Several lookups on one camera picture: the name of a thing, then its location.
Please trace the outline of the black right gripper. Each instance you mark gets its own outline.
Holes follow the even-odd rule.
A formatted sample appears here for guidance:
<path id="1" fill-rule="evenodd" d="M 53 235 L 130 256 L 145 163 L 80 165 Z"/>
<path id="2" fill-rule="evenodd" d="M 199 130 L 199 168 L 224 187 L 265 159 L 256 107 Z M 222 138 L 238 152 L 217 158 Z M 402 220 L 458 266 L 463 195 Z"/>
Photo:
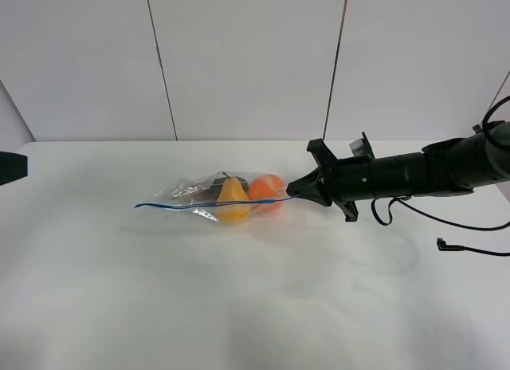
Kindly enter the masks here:
<path id="1" fill-rule="evenodd" d="M 375 190 L 371 187 L 373 160 L 372 155 L 346 159 L 322 155 L 318 158 L 320 169 L 292 181 L 286 191 L 289 197 L 308 200 L 323 207 L 330 207 L 332 203 L 374 199 Z"/>

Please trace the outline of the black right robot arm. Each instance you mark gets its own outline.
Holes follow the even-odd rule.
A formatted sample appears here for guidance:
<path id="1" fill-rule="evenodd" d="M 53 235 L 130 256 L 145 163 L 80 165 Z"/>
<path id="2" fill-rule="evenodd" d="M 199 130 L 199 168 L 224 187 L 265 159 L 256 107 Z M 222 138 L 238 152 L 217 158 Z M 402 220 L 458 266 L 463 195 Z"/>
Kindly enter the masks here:
<path id="1" fill-rule="evenodd" d="M 467 195 L 509 180 L 509 124 L 504 121 L 420 152 L 376 158 L 366 137 L 350 148 L 352 155 L 340 159 L 322 139 L 310 141 L 307 150 L 317 167 L 289 183 L 287 194 L 325 207 L 335 204 L 353 221 L 360 200 Z"/>

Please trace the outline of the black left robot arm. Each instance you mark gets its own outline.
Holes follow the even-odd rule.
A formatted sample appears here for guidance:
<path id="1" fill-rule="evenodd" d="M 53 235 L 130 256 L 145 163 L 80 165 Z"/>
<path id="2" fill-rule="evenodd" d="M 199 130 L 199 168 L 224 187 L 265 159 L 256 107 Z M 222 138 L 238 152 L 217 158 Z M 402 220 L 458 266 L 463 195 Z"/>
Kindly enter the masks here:
<path id="1" fill-rule="evenodd" d="M 28 158 L 13 152 L 0 152 L 0 185 L 12 183 L 28 175 Z"/>

